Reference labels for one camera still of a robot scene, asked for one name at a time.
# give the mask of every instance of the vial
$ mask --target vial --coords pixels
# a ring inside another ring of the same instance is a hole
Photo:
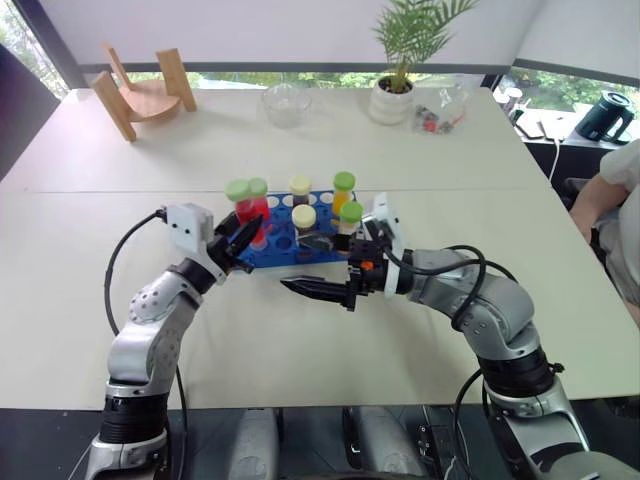
[[[313,232],[316,224],[316,211],[309,205],[298,205],[291,212],[291,220],[296,227],[296,245],[300,246],[298,237]]]
[[[254,177],[249,180],[249,195],[253,201],[255,214],[262,214],[262,223],[267,223],[271,218],[271,212],[267,202],[267,182],[264,178]]]
[[[340,225],[338,227],[338,233],[344,235],[351,235],[360,226],[360,220],[362,220],[362,205],[358,202],[348,201],[340,208]]]
[[[289,189],[293,195],[293,208],[298,205],[309,205],[311,179],[304,175],[296,175],[289,180]]]
[[[241,225],[249,222],[253,217],[257,216],[253,207],[253,199],[251,198],[251,190],[249,182],[244,179],[233,180],[227,184],[224,193],[229,200],[235,204],[236,217]],[[253,250],[262,250],[267,246],[267,238],[264,229],[260,227],[256,236],[253,237],[250,247]]]
[[[356,185],[356,177],[349,172],[339,172],[333,179],[333,206],[331,211],[335,216],[340,215],[342,206],[351,201],[353,187]]]

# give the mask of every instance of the white plant pot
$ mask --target white plant pot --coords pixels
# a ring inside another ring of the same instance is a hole
[[[369,115],[382,125],[395,125],[407,118],[412,105],[413,88],[407,93],[389,93],[376,82],[369,99]]]

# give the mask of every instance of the black kettle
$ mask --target black kettle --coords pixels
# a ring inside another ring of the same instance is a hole
[[[602,92],[602,97],[576,126],[576,132],[593,141],[604,140],[616,142],[622,132],[633,120],[633,113],[629,110],[631,101],[620,93]],[[622,125],[613,135],[607,132],[622,118]]]

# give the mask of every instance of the plastic bag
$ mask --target plastic bag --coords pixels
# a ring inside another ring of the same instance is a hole
[[[420,82],[418,105],[413,116],[413,129],[419,132],[447,134],[462,122],[467,113],[467,101],[473,87],[468,80],[456,77],[426,79]]]

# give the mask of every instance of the wooden chair model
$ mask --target wooden chair model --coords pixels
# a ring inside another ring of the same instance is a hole
[[[109,45],[104,48],[122,86],[118,89],[106,71],[100,73],[91,86],[127,141],[136,140],[133,122],[169,118],[179,110],[180,102],[187,112],[196,111],[193,92],[177,48],[156,52],[163,80],[135,83],[129,80],[115,50]]]

